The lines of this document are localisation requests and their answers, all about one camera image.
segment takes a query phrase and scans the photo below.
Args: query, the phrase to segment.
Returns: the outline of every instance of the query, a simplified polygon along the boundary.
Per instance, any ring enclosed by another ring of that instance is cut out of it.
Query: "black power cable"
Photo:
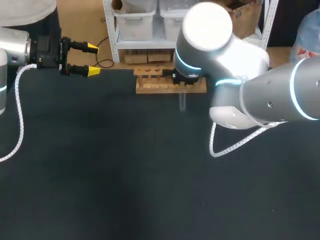
[[[100,20],[100,22],[104,22],[105,21],[105,18],[102,18],[101,20]],[[104,38],[104,39],[102,39],[99,43],[98,43],[98,45],[97,45],[97,47],[99,47],[99,45],[100,44],[102,44],[105,40],[107,40],[109,37],[107,36],[106,38]],[[102,69],[109,69],[109,68],[112,68],[114,65],[115,65],[115,62],[112,60],[112,59],[108,59],[108,58],[106,58],[106,59],[103,59],[103,60],[101,60],[101,61],[98,61],[98,54],[95,54],[95,60],[96,60],[96,64],[94,65],[94,67],[95,66],[99,66],[100,68],[102,68]],[[103,63],[103,62],[111,62],[111,65],[110,66],[102,66],[100,63]]]

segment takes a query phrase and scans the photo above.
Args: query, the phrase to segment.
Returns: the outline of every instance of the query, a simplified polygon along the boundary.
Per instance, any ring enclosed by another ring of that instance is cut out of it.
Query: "black table surface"
[[[293,240],[320,237],[320,124],[286,123],[218,159],[208,94],[136,95],[130,70],[30,70],[25,136],[0,163],[1,240]],[[219,127],[221,150],[252,132]],[[19,135],[14,91],[0,155]]]

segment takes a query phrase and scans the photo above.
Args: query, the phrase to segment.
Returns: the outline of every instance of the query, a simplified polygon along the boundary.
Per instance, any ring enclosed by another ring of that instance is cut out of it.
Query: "white storage box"
[[[122,40],[152,40],[157,0],[145,0],[145,13],[113,13]]]
[[[177,41],[187,11],[201,0],[160,0],[160,15],[164,18],[165,36]]]

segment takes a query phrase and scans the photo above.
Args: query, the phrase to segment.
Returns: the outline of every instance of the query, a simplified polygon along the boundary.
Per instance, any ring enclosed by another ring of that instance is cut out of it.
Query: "white robotic arm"
[[[267,52],[237,38],[228,12],[218,4],[190,9],[174,61],[186,78],[206,75],[215,81],[210,117],[226,128],[320,118],[320,57],[268,71]]]

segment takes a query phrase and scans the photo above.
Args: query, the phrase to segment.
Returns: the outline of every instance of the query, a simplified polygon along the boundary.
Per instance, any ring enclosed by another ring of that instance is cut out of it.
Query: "white shelf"
[[[112,0],[102,0],[105,14],[105,22],[108,29],[110,46],[113,61],[120,61],[119,49],[175,49],[176,42],[167,41],[165,36],[165,27],[163,18],[159,18],[159,12],[154,16],[153,21],[153,40],[150,41],[126,41],[119,36],[119,29],[115,28],[115,18],[112,12]],[[257,28],[255,33],[246,37],[249,43],[257,45],[262,49],[267,48],[270,32],[277,11],[279,0],[264,0],[264,28],[261,31]]]
[[[155,16],[153,18],[153,38],[152,40],[132,41],[122,40],[119,35],[116,41],[118,49],[175,49],[176,42],[166,40],[165,23],[163,18]]]

